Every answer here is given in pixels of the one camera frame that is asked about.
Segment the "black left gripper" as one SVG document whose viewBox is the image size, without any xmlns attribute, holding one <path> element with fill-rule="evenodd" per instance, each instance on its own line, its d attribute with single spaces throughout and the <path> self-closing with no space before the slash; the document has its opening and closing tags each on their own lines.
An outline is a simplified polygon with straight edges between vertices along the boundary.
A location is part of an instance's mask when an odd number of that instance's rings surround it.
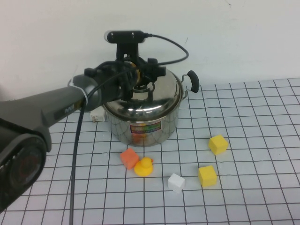
<svg viewBox="0 0 300 225">
<path fill-rule="evenodd" d="M 160 65 L 155 58 L 149 58 L 147 61 L 139 58 L 137 62 L 129 58 L 122 60 L 106 61 L 95 68 L 86 68 L 84 75 L 96 78 L 103 73 L 108 77 L 113 75 L 129 75 L 132 79 L 124 78 L 121 82 L 122 100 L 130 100 L 133 96 L 134 80 L 145 82 L 146 89 L 144 92 L 152 93 L 155 89 L 155 81 L 159 77 L 166 76 L 166 67 Z"/>
</svg>

